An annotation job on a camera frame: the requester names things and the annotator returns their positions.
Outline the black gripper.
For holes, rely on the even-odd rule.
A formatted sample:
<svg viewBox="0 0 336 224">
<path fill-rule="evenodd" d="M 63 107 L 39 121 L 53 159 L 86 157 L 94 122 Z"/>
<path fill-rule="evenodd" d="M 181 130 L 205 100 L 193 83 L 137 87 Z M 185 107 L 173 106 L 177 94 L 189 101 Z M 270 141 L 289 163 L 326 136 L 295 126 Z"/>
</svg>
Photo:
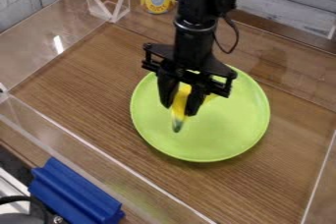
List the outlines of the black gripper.
<svg viewBox="0 0 336 224">
<path fill-rule="evenodd" d="M 169 108 L 178 90 L 178 82 L 193 85 L 186 98 L 185 114 L 195 116 L 207 93 L 227 97 L 237 72 L 222 64 L 209 53 L 203 59 L 174 58 L 174 46 L 161 43 L 143 43 L 145 51 L 141 67 L 157 77 L 159 102 Z"/>
</svg>

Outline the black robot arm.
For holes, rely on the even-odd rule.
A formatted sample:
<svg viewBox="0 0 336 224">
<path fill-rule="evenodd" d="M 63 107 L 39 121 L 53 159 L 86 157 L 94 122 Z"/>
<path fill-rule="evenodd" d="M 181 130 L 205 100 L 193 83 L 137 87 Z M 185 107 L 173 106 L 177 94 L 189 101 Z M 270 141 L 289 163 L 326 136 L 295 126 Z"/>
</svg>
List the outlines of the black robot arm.
<svg viewBox="0 0 336 224">
<path fill-rule="evenodd" d="M 207 96 L 226 97 L 237 73 L 211 53 L 217 43 L 218 20 L 235 8 L 235 0 L 177 0 L 173 21 L 174 43 L 145 43 L 141 68 L 157 77 L 158 98 L 163 107 L 173 105 L 178 84 L 190 86 L 182 113 L 194 116 Z"/>
</svg>

